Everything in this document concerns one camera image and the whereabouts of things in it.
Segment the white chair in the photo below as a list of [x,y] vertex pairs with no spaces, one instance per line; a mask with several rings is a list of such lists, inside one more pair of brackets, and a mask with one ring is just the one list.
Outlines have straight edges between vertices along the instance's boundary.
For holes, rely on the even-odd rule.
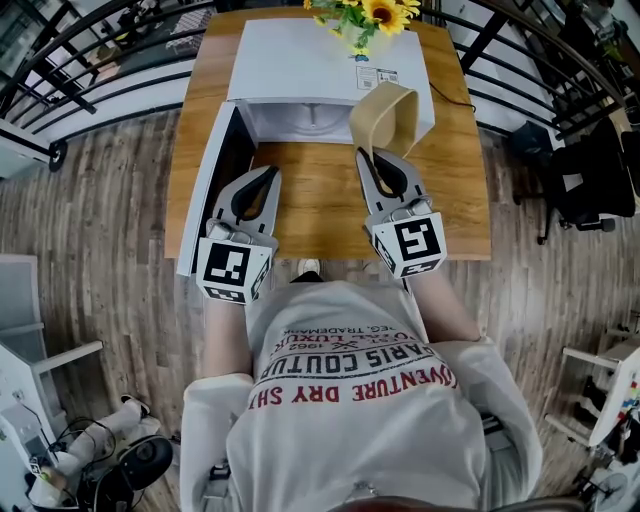
[[[628,332],[607,331],[605,336],[630,336]],[[640,384],[640,338],[629,337],[622,343],[598,355],[565,347],[562,350],[562,364],[560,373],[564,370],[568,357],[580,359],[613,371],[611,387],[607,399],[600,411],[598,421],[589,436],[583,436],[557,417],[547,414],[545,420],[564,432],[572,439],[587,447],[598,446],[609,435],[619,422],[619,413],[623,402],[629,398],[633,382]]]

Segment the person's arm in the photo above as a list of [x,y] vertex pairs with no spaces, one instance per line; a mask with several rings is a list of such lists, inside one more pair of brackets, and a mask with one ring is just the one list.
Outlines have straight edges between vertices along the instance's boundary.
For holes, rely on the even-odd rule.
[[527,499],[540,475],[542,447],[527,403],[497,347],[483,337],[441,343],[436,350],[483,419],[487,457],[479,508]]
[[251,375],[244,306],[204,299],[204,360],[202,377],[232,373]]
[[[199,380],[184,392],[180,451],[180,508],[203,509],[211,468],[226,459],[234,418],[253,387],[244,306],[204,299],[204,360]],[[221,503],[218,509],[232,509]]]
[[429,342],[480,339],[477,323],[469,316],[440,270],[424,272],[407,280],[418,304]]

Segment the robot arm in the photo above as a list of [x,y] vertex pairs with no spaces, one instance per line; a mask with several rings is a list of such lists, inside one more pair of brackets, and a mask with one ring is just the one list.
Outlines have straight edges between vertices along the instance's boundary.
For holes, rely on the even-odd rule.
[[373,149],[373,161],[362,149],[356,166],[369,216],[369,242],[395,278],[438,268],[447,257],[439,213],[431,210],[418,170],[384,149]]

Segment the yellow flower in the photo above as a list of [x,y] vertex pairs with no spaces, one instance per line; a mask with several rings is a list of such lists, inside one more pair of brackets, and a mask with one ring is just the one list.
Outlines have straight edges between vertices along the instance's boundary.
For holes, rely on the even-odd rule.
[[388,36],[399,34],[409,24],[407,11],[395,0],[362,0],[365,18],[376,23]]
[[351,51],[354,55],[369,55],[369,48],[362,48],[359,46],[352,46]]
[[420,14],[420,10],[416,7],[420,5],[418,0],[396,0],[396,5],[404,9],[409,17]]

